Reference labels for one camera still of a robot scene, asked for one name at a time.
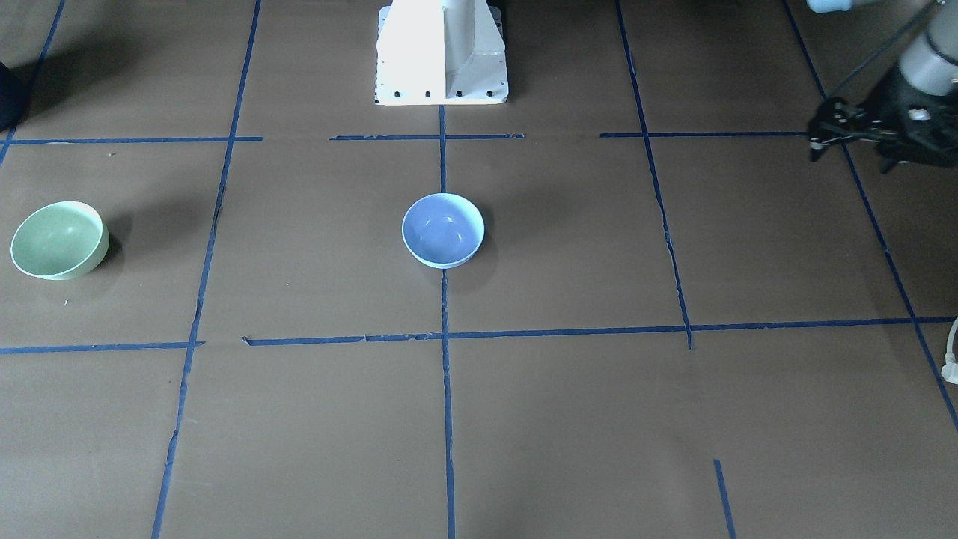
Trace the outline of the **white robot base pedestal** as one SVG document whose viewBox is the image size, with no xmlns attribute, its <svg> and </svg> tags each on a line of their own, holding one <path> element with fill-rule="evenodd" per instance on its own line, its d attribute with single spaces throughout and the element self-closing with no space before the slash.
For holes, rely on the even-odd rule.
<svg viewBox="0 0 958 539">
<path fill-rule="evenodd" d="M 486 1 L 393 1 L 379 10 L 374 102 L 486 106 L 510 95 L 503 16 Z"/>
</svg>

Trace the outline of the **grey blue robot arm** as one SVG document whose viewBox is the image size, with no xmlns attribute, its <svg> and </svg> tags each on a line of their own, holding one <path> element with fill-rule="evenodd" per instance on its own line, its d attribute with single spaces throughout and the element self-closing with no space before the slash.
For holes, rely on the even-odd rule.
<svg viewBox="0 0 958 539">
<path fill-rule="evenodd" d="M 856 65 L 808 121 L 810 161 L 839 144 L 865 141 L 882 157 L 883 174 L 904 163 L 956 168 L 956 20 L 956 2 L 927 2 Z M 842 98 L 846 85 L 919 24 L 921 33 L 862 102 Z"/>
</svg>

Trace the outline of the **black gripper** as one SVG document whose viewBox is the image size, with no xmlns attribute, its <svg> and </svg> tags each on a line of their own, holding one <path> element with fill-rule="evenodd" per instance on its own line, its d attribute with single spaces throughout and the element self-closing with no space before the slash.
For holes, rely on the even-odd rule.
<svg viewBox="0 0 958 539">
<path fill-rule="evenodd" d="M 825 99 L 810 119 L 810 161 L 818 162 L 836 144 L 861 138 L 855 130 L 861 113 L 867 139 L 882 157 L 879 173 L 906 163 L 956 168 L 956 91 L 927 94 L 900 71 L 887 72 L 858 106 L 841 97 Z"/>
</svg>

